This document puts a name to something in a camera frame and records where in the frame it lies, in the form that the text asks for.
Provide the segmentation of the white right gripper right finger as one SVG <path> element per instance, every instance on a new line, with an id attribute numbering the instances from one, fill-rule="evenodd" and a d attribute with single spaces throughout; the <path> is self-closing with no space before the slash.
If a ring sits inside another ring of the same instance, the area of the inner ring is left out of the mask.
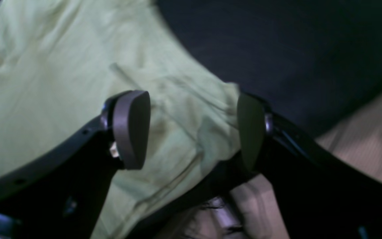
<path id="1" fill-rule="evenodd" d="M 255 96 L 239 96 L 237 120 L 243 164 L 271 183 L 291 239 L 382 239 L 382 183 Z"/>

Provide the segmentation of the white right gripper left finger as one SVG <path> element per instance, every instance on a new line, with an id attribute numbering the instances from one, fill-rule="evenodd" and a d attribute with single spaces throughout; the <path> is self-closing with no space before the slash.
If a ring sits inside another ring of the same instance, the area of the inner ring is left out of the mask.
<path id="1" fill-rule="evenodd" d="M 118 170 L 147 153 L 147 91 L 108 98 L 102 113 L 65 142 L 0 178 L 0 239 L 89 239 Z"/>

